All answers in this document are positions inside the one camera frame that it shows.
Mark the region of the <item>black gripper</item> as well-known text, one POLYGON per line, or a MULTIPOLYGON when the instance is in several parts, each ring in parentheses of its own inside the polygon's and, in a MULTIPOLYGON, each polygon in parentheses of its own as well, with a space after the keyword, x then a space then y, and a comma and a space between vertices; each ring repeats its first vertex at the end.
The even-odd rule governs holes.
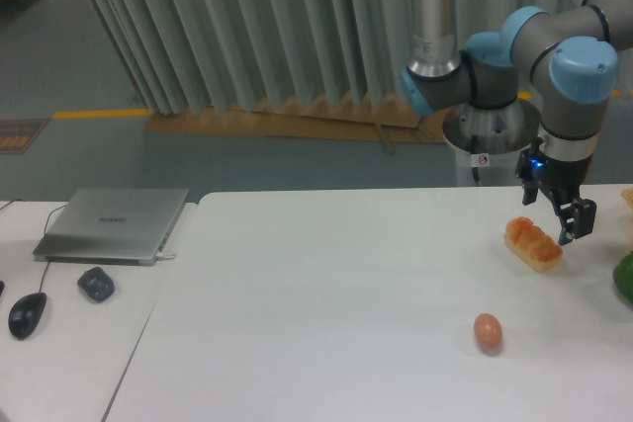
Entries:
POLYGON ((543 140, 534 139, 519 153, 515 176, 521 182, 522 203, 533 204, 541 192, 552 204, 563 205, 557 211, 561 223, 559 245, 592 234, 595 202, 582 199, 580 186, 585 181, 592 156, 582 160, 559 160, 542 149, 543 140))

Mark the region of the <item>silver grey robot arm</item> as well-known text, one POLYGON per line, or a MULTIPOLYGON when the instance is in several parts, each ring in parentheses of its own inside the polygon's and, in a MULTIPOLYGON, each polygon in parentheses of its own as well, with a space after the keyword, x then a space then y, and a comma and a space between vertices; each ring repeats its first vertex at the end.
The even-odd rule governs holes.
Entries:
POLYGON ((618 54, 632 45, 632 0, 573 0, 549 14, 534 6, 512 13, 498 32, 456 41, 455 0, 412 0, 412 56, 401 73, 419 115, 465 105, 497 116, 513 107, 520 77, 542 99, 524 133, 515 169, 523 200, 546 197, 560 221, 559 241, 592 232, 595 203, 580 194, 618 75, 618 54))

